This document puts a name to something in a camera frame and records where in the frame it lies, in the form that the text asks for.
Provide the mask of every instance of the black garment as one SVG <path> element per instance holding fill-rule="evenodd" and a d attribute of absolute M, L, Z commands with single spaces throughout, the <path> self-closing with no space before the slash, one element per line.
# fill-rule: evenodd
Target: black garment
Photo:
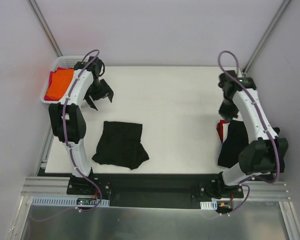
<path fill-rule="evenodd" d="M 132 169 L 138 168 L 149 156 L 141 145 L 142 124 L 105 121 L 103 133 L 92 160 Z"/>
<path fill-rule="evenodd" d="M 274 127 L 273 130 L 277 134 L 280 132 L 280 128 L 278 127 Z M 226 168 L 232 168 L 238 163 L 239 154 L 248 145 L 249 138 L 244 122 L 231 120 L 228 126 L 226 140 L 222 144 L 218 158 L 218 165 Z"/>

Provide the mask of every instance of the orange cloth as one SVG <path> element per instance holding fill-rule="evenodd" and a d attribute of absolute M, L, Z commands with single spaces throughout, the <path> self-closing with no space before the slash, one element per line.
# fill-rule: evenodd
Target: orange cloth
<path fill-rule="evenodd" d="M 52 73 L 52 83 L 46 91 L 46 96 L 54 100 L 60 100 L 65 95 L 74 77 L 74 72 L 74 69 L 65 69 Z"/>

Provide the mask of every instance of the white laundry basket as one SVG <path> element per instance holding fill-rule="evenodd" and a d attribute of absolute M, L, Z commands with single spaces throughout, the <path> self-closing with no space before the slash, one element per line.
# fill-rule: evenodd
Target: white laundry basket
<path fill-rule="evenodd" d="M 57 70 L 57 68 L 73 69 L 75 64 L 79 61 L 82 61 L 83 58 L 84 58 L 84 56 L 60 56 L 54 61 L 53 66 L 50 70 L 52 72 L 55 72 Z M 48 77 L 43 86 L 40 99 L 41 99 L 41 102 L 43 102 L 44 104 L 55 104 L 58 101 L 45 100 L 45 95 L 46 95 L 48 87 L 49 87 L 50 72 L 47 75 L 48 75 Z"/>

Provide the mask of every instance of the white wall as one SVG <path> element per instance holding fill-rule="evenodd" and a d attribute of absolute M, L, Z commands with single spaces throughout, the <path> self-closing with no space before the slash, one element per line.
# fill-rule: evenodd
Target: white wall
<path fill-rule="evenodd" d="M 227 49 L 244 67 L 281 2 L 37 0 L 64 55 L 99 48 L 107 66 L 216 66 Z"/>
<path fill-rule="evenodd" d="M 300 220 L 300 0 L 292 1 L 249 75 L 271 124 L 288 139 L 284 178 Z"/>
<path fill-rule="evenodd" d="M 0 1 L 0 240 L 49 124 L 39 94 L 55 55 L 26 0 Z"/>

